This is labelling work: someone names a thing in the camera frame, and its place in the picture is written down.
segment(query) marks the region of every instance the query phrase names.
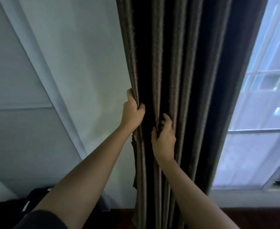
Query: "right hand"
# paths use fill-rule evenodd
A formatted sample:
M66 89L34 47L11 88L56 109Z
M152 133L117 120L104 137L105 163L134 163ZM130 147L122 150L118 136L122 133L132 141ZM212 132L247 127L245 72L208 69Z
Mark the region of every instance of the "right hand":
M156 127L152 131L152 146L154 156L160 165L162 162L174 160L174 146L176 137L172 128L172 120L165 113L163 114L165 121L160 121L164 128L157 138Z

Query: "white wall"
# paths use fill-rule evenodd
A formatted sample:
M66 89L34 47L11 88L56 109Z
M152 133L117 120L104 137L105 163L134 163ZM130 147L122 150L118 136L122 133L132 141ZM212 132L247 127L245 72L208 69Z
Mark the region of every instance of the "white wall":
M115 0L19 0L87 153L120 123L130 88ZM130 139L106 185L111 208L134 208Z

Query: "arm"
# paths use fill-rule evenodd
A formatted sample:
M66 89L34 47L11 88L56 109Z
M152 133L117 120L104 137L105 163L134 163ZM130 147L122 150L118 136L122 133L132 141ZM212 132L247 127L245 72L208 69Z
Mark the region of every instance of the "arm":
M152 131L154 156L171 185L179 209L188 228L238 229L238 226L216 206L184 173L174 160L175 135L172 121L164 114L165 121L159 138L156 128Z
M82 228L96 205L123 145L141 123L144 104L137 109L131 91L124 103L120 126L68 173L36 206L56 214L69 229Z

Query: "left hand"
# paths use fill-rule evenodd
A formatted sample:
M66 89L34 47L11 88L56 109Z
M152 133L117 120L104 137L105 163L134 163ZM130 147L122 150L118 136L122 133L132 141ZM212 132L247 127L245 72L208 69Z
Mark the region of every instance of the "left hand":
M141 103L138 109L131 89L127 90L127 102L123 104L123 114L120 127L128 130L129 133L132 133L141 124L144 114L145 105Z

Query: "curtain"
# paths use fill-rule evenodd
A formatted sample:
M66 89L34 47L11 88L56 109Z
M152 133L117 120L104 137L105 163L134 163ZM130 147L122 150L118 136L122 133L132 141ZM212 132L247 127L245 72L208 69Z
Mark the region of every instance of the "curtain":
M152 127L173 121L175 159L208 194L267 0L116 0L133 95L138 229L183 228L153 156Z

